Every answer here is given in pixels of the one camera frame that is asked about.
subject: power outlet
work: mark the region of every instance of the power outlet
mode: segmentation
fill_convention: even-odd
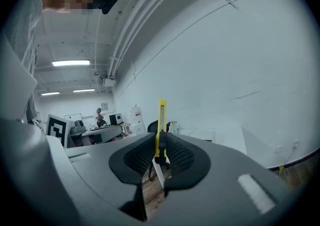
[[[293,142],[292,148],[293,149],[298,148],[298,144],[299,144],[299,140],[297,139]]]
[[[276,154],[277,154],[277,153],[280,153],[280,152],[282,152],[282,148],[283,148],[283,145],[277,146],[277,147],[275,147],[274,152],[275,152]]]

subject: ceiling light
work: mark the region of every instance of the ceiling light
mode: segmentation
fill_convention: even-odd
[[[90,60],[63,60],[63,61],[53,61],[52,64],[53,64],[55,67],[60,67],[60,66],[90,65]]]
[[[56,95],[56,94],[60,94],[60,92],[41,93],[42,96]]]
[[[73,92],[94,92],[95,89],[87,89],[87,90],[74,90]]]

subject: person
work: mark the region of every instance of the person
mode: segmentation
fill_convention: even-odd
[[[96,9],[100,8],[103,2],[104,0],[18,0],[3,25],[1,38],[6,38],[24,67],[33,75],[38,61],[35,28],[42,12],[52,10],[58,13],[70,13],[74,9]],[[32,94],[20,119],[32,123],[36,116]]]
[[[101,108],[97,108],[93,116],[97,121],[104,118],[104,116],[100,115],[100,113],[101,113]]]

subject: wooden floor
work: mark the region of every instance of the wooden floor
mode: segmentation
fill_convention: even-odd
[[[165,179],[171,177],[170,169],[166,169],[166,167],[164,166],[161,167],[161,170]],[[156,212],[158,207],[164,202],[165,192],[160,184],[154,167],[152,168],[151,173],[152,181],[149,180],[148,173],[149,170],[146,171],[142,178],[142,194],[146,215],[149,219]]]
[[[307,159],[306,161],[297,164],[295,166],[286,168],[284,170],[275,171],[277,177],[283,180],[289,189],[295,190],[300,186],[307,183],[315,173],[318,164],[320,162],[320,153],[314,155],[313,157]],[[170,169],[167,170],[166,167],[161,167],[164,178],[168,179],[171,177]],[[152,169],[151,178],[152,181],[148,179],[148,172],[144,174],[142,178],[142,193],[144,199],[144,205],[146,210],[147,218],[150,219],[152,215],[157,211],[161,204],[165,200],[165,192],[161,187],[155,169]]]

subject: yellow box cutter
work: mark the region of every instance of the yellow box cutter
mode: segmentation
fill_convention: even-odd
[[[166,130],[167,130],[167,102],[159,99],[158,132],[155,137],[155,156],[157,164],[166,163]]]

